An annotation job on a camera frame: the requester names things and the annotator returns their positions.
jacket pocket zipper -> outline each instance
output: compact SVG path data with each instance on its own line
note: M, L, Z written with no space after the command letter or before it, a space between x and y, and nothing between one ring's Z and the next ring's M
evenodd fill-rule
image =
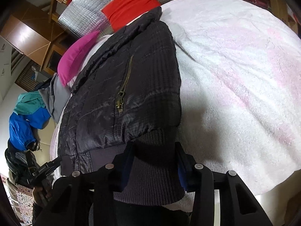
M128 70L126 73L125 80L117 94L116 107L117 107L118 113L123 112L124 94L125 94L126 85L128 84L128 80L131 75L132 61L133 61L133 55L131 56L129 63L128 63Z

silver insulation mat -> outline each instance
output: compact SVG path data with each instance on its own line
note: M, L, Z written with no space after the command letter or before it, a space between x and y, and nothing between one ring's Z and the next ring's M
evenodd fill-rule
M112 0L72 0L63 11L58 22L76 36L82 37L94 30L102 35L112 34L113 29L102 9ZM161 4L171 0L158 0Z

silver screw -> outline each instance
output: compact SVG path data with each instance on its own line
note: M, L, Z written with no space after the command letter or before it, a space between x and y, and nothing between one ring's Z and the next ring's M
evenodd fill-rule
M195 164L195 168L201 170L204 168L204 166L202 164Z
M72 176L73 177L77 177L77 176L79 176L80 175L80 171L74 171L73 173L72 173Z
M229 173L230 176L236 176L237 175L236 171L234 171L234 170L230 170L230 171L228 171L228 173Z
M106 169L113 169L114 168L114 164L113 163L108 163L105 166Z

hand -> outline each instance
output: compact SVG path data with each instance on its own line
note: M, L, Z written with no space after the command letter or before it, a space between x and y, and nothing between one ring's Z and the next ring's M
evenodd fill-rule
M45 205L43 204L42 199L41 199L41 197L40 197L40 193L41 193L42 191L43 191L43 188L42 188L42 187L37 187L37 186L35 186L35 187L33 188L33 199L34 199L34 201L35 201L35 203L36 203L37 205L39 205L40 207L45 207ZM46 188L46 192L47 192L46 198L47 198L47 199L51 198L51 186L49 186L49 187Z

teal garment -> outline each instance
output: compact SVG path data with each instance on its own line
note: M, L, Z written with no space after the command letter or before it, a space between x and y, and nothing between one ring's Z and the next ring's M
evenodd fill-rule
M40 107L45 108L45 104L39 92L26 92L19 95L14 112L17 115L31 115Z

